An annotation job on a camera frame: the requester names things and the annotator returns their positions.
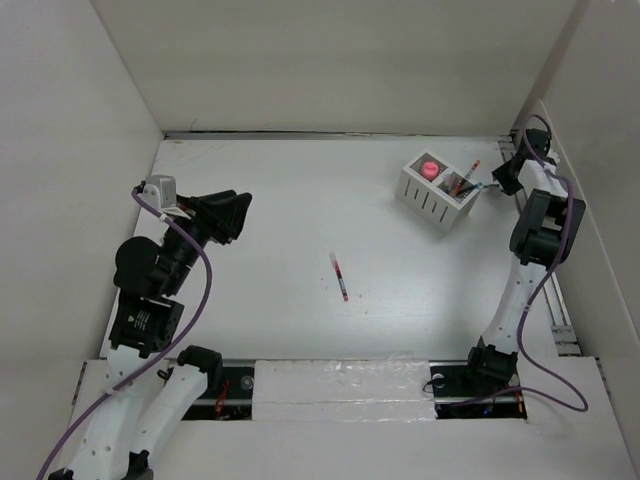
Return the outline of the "teal black pen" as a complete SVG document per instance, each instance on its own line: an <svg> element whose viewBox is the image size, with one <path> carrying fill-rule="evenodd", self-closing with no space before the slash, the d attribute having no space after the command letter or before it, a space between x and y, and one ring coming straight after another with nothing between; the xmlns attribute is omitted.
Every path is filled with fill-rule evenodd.
<svg viewBox="0 0 640 480"><path fill-rule="evenodd" d="M483 190L483 189L486 189L486 188L495 187L496 185L497 184L484 184L484 183L481 183L481 182L479 182L477 184L474 184L474 185L468 185L468 186L460 189L458 191L456 197L460 197L460 196L466 195L466 194L471 193L472 191L475 191L475 190Z"/></svg>

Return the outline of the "orange clear pen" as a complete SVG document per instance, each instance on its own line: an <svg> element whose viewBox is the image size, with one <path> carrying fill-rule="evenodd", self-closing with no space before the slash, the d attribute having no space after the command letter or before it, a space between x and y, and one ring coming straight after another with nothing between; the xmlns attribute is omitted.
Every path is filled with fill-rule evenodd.
<svg viewBox="0 0 640 480"><path fill-rule="evenodd" d="M476 171L476 169L478 168L478 166L480 165L480 163L481 163L481 160L479 160L479 159L478 159L478 160L476 160L476 161L472 164L471 168L470 168L470 169L469 169L469 171L465 174L465 176L463 177L463 180L462 180L462 181L460 182L460 184L458 185L458 188L457 188L457 190L456 190L456 191L457 191L457 193L462 189L462 187L463 187L466 183L470 183L470 181L471 181L471 177L472 177L472 175L474 174L474 172Z"/></svg>

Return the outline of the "pink eraser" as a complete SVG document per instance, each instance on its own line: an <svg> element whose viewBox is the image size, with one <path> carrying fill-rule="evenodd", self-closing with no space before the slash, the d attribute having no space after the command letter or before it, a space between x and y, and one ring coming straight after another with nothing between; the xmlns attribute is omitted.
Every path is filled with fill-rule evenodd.
<svg viewBox="0 0 640 480"><path fill-rule="evenodd" d="M440 174L440 165L435 161L425 161L420 167L420 174L425 180L433 182Z"/></svg>

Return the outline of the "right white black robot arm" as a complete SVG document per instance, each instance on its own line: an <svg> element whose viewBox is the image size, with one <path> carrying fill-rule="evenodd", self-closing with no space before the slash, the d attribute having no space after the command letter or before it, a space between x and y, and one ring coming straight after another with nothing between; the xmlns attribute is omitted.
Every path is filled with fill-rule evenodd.
<svg viewBox="0 0 640 480"><path fill-rule="evenodd" d="M546 281L569 256L586 211L571 183L557 173L557 162L549 156L551 140L548 126L523 130L513 157L492 172L503 193L525 191L526 203L509 240L513 262L505 290L462 369L462 381L474 396L512 391L518 357L532 360L523 346L526 318Z"/></svg>

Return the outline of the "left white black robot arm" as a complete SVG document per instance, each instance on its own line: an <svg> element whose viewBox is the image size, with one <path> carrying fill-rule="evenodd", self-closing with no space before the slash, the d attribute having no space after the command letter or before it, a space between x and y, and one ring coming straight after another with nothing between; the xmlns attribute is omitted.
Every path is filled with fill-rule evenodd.
<svg viewBox="0 0 640 480"><path fill-rule="evenodd" d="M117 310L100 396L69 425L40 479L151 479L161 450L200 396L222 387L220 353L195 345L166 371L161 361L194 328L213 287L208 243L228 245L244 227L250 193L170 194L143 182L132 193L166 225L160 242L126 240L115 256Z"/></svg>

